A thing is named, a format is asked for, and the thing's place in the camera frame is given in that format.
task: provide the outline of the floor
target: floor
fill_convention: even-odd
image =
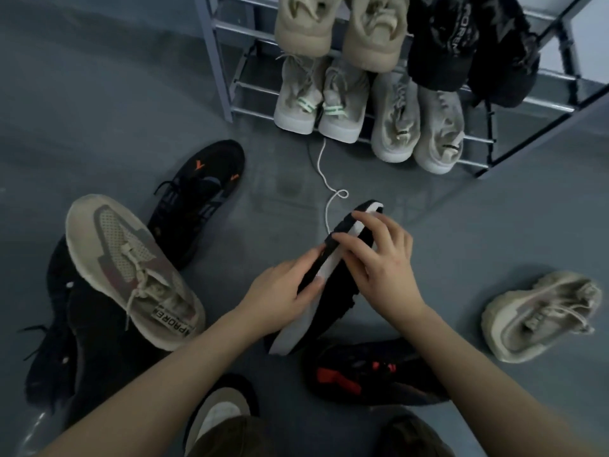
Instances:
[[[322,140],[272,122],[219,111],[199,40],[127,25],[83,20],[10,1],[0,9],[0,454],[36,452],[58,432],[61,413],[25,404],[22,359],[40,342],[21,334],[50,321],[44,277],[71,202],[107,194],[143,219],[152,192],[189,154],[234,138],[247,153],[240,190],[210,222],[184,276],[215,321],[233,308],[263,269],[319,243],[329,192],[311,165]],[[483,349],[479,316],[496,294],[527,288],[554,269],[589,275],[609,289],[609,123],[561,135],[519,164],[480,182],[466,170],[432,176],[412,163],[385,164],[364,145],[330,141],[322,167],[350,191],[330,208],[330,224],[368,199],[415,238],[413,267],[422,294],[446,321]],[[505,144],[527,137],[537,117],[509,113]],[[501,368],[588,439],[609,449],[609,311],[592,337],[569,336],[544,356]],[[332,328],[360,341],[392,336],[368,306]],[[232,366],[251,379],[280,456],[363,457],[399,407],[341,407],[310,395],[296,357],[276,358],[256,344]],[[458,456],[483,455],[452,404],[417,407]],[[168,456],[178,456],[177,439]]]

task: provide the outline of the white string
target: white string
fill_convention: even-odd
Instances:
[[[330,234],[332,231],[330,230],[330,225],[328,224],[328,207],[330,206],[331,201],[333,201],[336,196],[340,197],[341,199],[346,199],[347,197],[349,197],[349,191],[347,191],[346,189],[336,190],[328,184],[328,180],[326,179],[326,176],[322,173],[322,169],[319,166],[319,162],[322,160],[322,154],[324,153],[325,148],[326,148],[326,138],[324,137],[324,144],[322,145],[322,149],[319,151],[319,155],[317,156],[316,170],[317,170],[317,173],[319,173],[319,176],[321,176],[322,179],[324,180],[324,184],[326,185],[326,187],[330,191],[333,192],[332,197],[330,198],[330,200],[328,200],[328,203],[326,203],[326,210],[324,212],[324,220],[326,221],[326,230],[328,231],[328,234]]]

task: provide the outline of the pants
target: pants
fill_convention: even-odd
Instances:
[[[393,419],[381,431],[374,457],[454,457],[431,427],[415,415]],[[205,433],[187,457],[274,457],[264,422],[257,417],[228,419]]]

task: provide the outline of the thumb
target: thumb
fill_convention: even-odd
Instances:
[[[343,251],[343,260],[360,292],[368,289],[368,273],[362,261],[349,250]]]
[[[309,306],[319,292],[322,291],[325,283],[323,277],[316,276],[315,279],[313,279],[313,282],[307,285],[307,287],[296,296],[296,299],[294,300],[296,306],[304,311],[305,307]]]

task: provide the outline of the person's left hand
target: person's left hand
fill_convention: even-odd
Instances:
[[[324,279],[317,276],[297,294],[298,285],[323,249],[323,245],[312,248],[298,260],[284,261],[254,279],[235,312],[247,318],[258,336],[281,330],[294,321],[322,290]]]

